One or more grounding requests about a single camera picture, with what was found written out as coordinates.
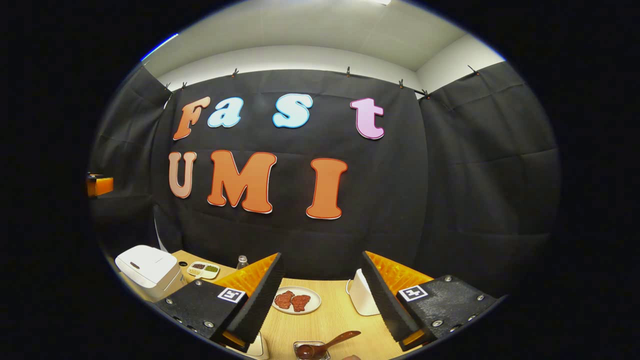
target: pink letter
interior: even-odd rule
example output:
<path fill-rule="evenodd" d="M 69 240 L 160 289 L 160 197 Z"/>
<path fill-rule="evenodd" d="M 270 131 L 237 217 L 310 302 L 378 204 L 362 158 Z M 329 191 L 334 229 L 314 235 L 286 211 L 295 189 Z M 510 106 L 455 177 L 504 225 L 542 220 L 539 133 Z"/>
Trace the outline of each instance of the pink letter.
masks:
<path fill-rule="evenodd" d="M 351 101 L 351 108 L 356 110 L 356 129 L 362 136 L 376 140 L 385 134 L 382 127 L 376 127 L 375 124 L 376 115 L 382 116 L 384 110 L 376 106 L 373 99 L 366 97 Z"/>

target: glass bottle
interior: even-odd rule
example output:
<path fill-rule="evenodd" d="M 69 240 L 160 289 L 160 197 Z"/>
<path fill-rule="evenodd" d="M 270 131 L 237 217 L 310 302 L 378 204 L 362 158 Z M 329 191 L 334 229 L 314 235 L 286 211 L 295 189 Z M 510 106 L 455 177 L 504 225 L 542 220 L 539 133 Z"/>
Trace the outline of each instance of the glass bottle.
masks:
<path fill-rule="evenodd" d="M 249 266 L 249 263 L 246 262 L 246 256 L 240 255 L 238 257 L 238 266 L 236 266 L 236 270 L 240 270 L 247 266 Z"/>

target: spoon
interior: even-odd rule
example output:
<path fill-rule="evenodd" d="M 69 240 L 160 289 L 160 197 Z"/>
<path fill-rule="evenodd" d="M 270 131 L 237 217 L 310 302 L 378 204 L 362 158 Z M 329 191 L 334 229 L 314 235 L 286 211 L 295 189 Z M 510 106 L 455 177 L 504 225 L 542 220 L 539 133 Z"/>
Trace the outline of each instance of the spoon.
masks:
<path fill-rule="evenodd" d="M 341 343 L 344 340 L 351 339 L 355 336 L 360 335 L 360 331 L 347 331 L 335 337 L 335 339 L 329 341 L 324 345 L 300 345 L 296 349 L 296 356 L 299 359 L 304 360 L 318 360 L 321 359 L 325 354 L 328 348 L 334 346 L 337 343 Z"/>

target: cooked meat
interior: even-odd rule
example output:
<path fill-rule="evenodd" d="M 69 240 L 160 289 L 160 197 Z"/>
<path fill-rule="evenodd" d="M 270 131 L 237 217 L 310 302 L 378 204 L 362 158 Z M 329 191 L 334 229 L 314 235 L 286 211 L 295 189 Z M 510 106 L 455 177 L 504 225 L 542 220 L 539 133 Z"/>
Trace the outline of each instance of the cooked meat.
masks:
<path fill-rule="evenodd" d="M 305 305 L 311 300 L 309 295 L 298 295 L 291 298 L 291 304 L 293 304 L 293 311 L 299 313 L 305 310 Z"/>
<path fill-rule="evenodd" d="M 287 290 L 287 292 L 276 296 L 275 303 L 282 309 L 289 309 L 289 307 L 291 306 L 291 298 L 293 298 L 294 296 L 296 296 L 294 293 Z"/>

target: black fabric backdrop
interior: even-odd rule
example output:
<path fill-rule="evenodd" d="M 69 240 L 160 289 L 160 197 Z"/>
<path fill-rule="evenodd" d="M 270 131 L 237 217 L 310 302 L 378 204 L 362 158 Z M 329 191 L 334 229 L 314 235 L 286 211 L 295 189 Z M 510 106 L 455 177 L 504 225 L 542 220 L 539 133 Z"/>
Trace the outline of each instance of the black fabric backdrop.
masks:
<path fill-rule="evenodd" d="M 540 260 L 560 192 L 544 109 L 506 62 L 420 99 L 429 196 L 415 268 L 501 296 Z"/>
<path fill-rule="evenodd" d="M 304 126 L 275 127 L 279 97 L 309 94 L 313 106 Z M 205 96 L 191 134 L 173 141 L 182 107 Z M 215 105 L 229 97 L 244 101 L 241 120 L 233 127 L 207 125 Z M 371 97 L 384 116 L 376 125 L 379 140 L 356 130 L 351 101 Z M 318 70 L 272 70 L 203 81 L 177 90 L 159 120 L 152 159 L 152 191 L 161 209 L 175 215 L 184 233 L 184 249 L 224 265 L 235 266 L 240 254 L 249 262 L 274 252 L 283 254 L 287 277 L 347 279 L 370 250 L 402 263 L 413 263 L 420 242 L 426 201 L 427 149 L 420 109 L 413 90 L 371 78 Z M 207 203 L 211 192 L 211 152 L 228 150 L 238 171 L 255 152 L 278 159 L 269 177 L 270 214 L 252 213 L 239 204 Z M 180 199 L 168 186 L 170 152 L 193 151 L 193 188 Z M 314 196 L 316 173 L 311 161 L 333 158 L 347 163 L 340 177 L 338 207 L 342 216 L 320 220 L 306 215 Z M 179 183 L 184 178 L 180 161 Z"/>
<path fill-rule="evenodd" d="M 288 277 L 347 279 L 369 250 L 433 277 L 453 274 L 495 297 L 537 259 L 559 195 L 556 145 L 546 115 L 505 62 L 416 100 L 412 89 L 317 70 L 272 70 L 211 79 L 173 94 L 141 69 L 106 113 L 92 171 L 114 175 L 115 190 L 93 202 L 109 255 L 140 243 L 184 249 L 224 265 L 282 252 Z M 277 128 L 276 100 L 309 94 L 308 122 Z M 166 108 L 163 105 L 167 98 Z M 173 141 L 184 105 L 211 103 L 191 134 Z M 233 127 L 207 125 L 215 105 L 238 96 Z M 349 103 L 371 97 L 384 108 L 366 139 Z M 270 214 L 207 203 L 212 151 L 228 150 L 241 170 L 254 152 L 271 152 Z M 198 154 L 193 189 L 168 186 L 168 154 Z M 315 158 L 345 161 L 336 220 L 309 218 Z M 179 163 L 179 183 L 184 161 Z"/>

